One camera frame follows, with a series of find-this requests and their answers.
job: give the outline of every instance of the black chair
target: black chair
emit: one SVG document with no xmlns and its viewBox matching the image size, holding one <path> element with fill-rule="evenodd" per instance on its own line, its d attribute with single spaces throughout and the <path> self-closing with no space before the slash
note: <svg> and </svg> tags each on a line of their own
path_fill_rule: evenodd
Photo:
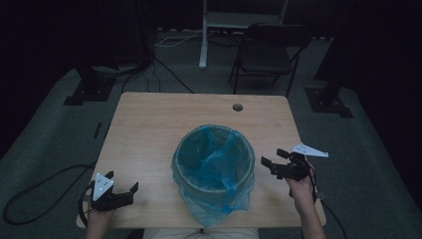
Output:
<svg viewBox="0 0 422 239">
<path fill-rule="evenodd" d="M 239 76 L 272 77 L 274 84 L 280 76 L 291 74 L 286 98 L 289 96 L 299 62 L 299 54 L 313 38 L 302 25 L 257 23 L 249 26 L 239 44 L 229 82 L 235 77 L 236 95 Z M 293 48 L 290 56 L 288 48 Z"/>
</svg>

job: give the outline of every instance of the black stand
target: black stand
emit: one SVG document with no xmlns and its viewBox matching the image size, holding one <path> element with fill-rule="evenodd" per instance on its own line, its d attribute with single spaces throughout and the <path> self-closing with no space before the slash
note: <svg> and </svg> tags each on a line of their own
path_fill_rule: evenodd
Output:
<svg viewBox="0 0 422 239">
<path fill-rule="evenodd" d="M 353 119 L 350 109 L 345 107 L 338 91 L 341 85 L 335 81 L 330 81 L 324 89 L 305 88 L 308 100 L 315 113 L 339 114 L 342 118 Z"/>
<path fill-rule="evenodd" d="M 87 66 L 79 66 L 77 71 L 81 76 L 81 82 L 63 105 L 81 106 L 84 102 L 106 102 L 115 78 L 99 77 L 93 68 Z"/>
</svg>

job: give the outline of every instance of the trash can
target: trash can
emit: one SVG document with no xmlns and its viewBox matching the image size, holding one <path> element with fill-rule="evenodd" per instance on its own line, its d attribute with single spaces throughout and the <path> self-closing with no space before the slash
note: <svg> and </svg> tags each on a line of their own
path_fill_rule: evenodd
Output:
<svg viewBox="0 0 422 239">
<path fill-rule="evenodd" d="M 234 210 L 249 208 L 254 166 L 255 153 L 246 138 L 216 124 L 188 133 L 171 162 L 181 197 L 204 227 L 222 222 Z"/>
</svg>

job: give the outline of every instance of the hand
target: hand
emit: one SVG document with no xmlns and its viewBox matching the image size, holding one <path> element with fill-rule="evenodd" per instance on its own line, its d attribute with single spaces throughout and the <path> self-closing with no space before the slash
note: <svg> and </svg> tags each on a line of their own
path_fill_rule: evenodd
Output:
<svg viewBox="0 0 422 239">
<path fill-rule="evenodd" d="M 99 212 L 95 209 L 88 213 L 88 228 L 86 239 L 103 239 L 106 236 L 109 223 L 115 210 Z"/>
<path fill-rule="evenodd" d="M 308 164 L 312 168 L 310 169 L 310 174 L 314 176 L 314 167 L 309 162 Z M 291 178 L 285 178 L 285 180 L 291 189 L 298 212 L 301 213 L 303 207 L 314 206 L 313 183 L 309 176 L 301 181 L 295 181 Z"/>
<path fill-rule="evenodd" d="M 94 224 L 108 225 L 115 210 L 100 212 L 95 209 L 88 212 L 88 227 Z"/>
</svg>

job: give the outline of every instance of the floor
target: floor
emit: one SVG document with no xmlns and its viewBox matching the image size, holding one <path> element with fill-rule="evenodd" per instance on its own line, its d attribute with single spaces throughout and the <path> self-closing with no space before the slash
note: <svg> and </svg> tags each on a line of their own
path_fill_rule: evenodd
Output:
<svg viewBox="0 0 422 239">
<path fill-rule="evenodd" d="M 158 38 L 189 37 L 194 32 L 159 33 Z M 215 35 L 211 38 L 206 70 L 198 69 L 200 41 L 191 38 L 172 47 L 155 47 L 158 61 L 196 94 L 231 94 L 228 77 L 236 54 L 232 39 Z M 173 45 L 177 39 L 161 43 Z M 348 238 L 422 238 L 422 214 L 410 197 L 395 170 L 382 141 L 363 111 L 356 93 L 341 89 L 339 96 L 354 118 L 335 114 L 317 114 L 311 109 L 304 88 L 323 88 L 315 81 L 320 61 L 329 42 L 314 40 L 304 52 L 289 103 L 303 143 L 320 148 L 329 158 L 310 158 L 316 167 L 317 187 L 323 202 L 335 214 Z M 158 61 L 144 73 L 118 77 L 106 102 L 85 102 L 82 106 L 63 106 L 80 81 L 70 71 L 57 81 L 31 122 L 0 161 L 0 206 L 18 192 L 34 185 L 63 168 L 89 164 L 98 159 L 108 125 L 121 92 L 189 93 Z M 132 66 L 121 66 L 128 69 Z M 98 68 L 113 74 L 112 71 Z M 245 79 L 238 94 L 283 95 L 287 86 L 280 79 Z M 0 238 L 83 238 L 85 229 L 78 228 L 77 199 L 89 182 L 89 171 L 68 189 L 84 171 L 66 171 L 41 187 L 19 197 L 8 207 L 14 221 L 26 221 L 46 211 L 66 192 L 46 216 L 25 225 L 0 222 Z M 344 238 L 335 217 L 325 209 L 324 225 L 328 238 Z M 110 229 L 106 238 L 125 238 L 132 229 Z M 300 228 L 262 228 L 261 238 L 301 238 Z"/>
</svg>

